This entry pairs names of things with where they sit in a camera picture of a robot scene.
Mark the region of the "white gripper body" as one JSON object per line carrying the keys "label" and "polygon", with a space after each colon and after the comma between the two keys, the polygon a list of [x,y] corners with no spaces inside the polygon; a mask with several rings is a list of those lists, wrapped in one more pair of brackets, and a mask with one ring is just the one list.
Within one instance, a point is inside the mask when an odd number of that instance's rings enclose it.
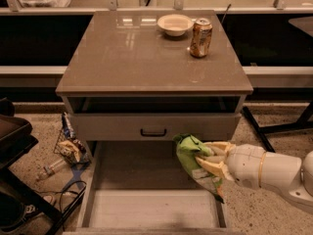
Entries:
{"label": "white gripper body", "polygon": [[242,187],[259,187],[260,165],[266,151],[259,146],[244,144],[233,148],[226,164],[235,182]]}

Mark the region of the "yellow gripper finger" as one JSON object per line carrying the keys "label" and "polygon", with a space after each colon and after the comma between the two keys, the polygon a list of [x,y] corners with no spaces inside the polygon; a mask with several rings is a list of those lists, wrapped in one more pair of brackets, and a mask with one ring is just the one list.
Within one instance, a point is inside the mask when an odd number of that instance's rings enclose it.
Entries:
{"label": "yellow gripper finger", "polygon": [[227,156],[236,147],[235,144],[225,141],[205,142],[204,145],[210,148],[216,156]]}
{"label": "yellow gripper finger", "polygon": [[196,156],[196,161],[202,168],[214,174],[215,176],[227,180],[233,180],[233,176],[229,172],[228,166],[225,164],[224,156],[211,156],[211,157]]}

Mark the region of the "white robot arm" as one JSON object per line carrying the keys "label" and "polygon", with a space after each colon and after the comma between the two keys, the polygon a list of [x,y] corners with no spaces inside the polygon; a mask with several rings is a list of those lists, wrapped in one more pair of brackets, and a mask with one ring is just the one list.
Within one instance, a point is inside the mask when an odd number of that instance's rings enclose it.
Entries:
{"label": "white robot arm", "polygon": [[249,144],[208,142],[205,146],[213,155],[196,155],[196,161],[206,171],[241,187],[272,191],[291,205],[313,212],[311,153],[302,160]]}

